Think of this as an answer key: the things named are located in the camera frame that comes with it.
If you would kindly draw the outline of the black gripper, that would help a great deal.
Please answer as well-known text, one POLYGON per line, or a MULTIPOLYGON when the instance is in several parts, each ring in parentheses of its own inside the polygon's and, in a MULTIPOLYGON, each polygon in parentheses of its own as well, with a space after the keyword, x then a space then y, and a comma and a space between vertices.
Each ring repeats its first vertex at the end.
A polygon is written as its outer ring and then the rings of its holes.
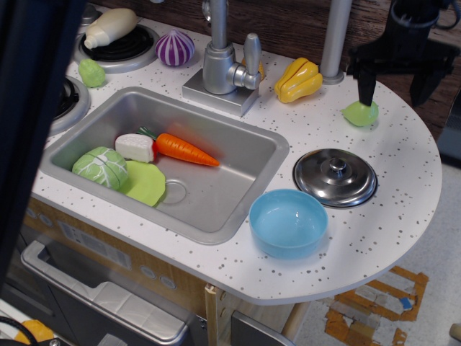
POLYGON ((460 49, 429 38, 432 29, 451 30, 460 21, 456 1, 392 1, 383 34, 349 51, 346 72, 357 79, 359 101, 371 106, 379 74, 413 74, 411 105, 425 103, 452 72, 460 49))

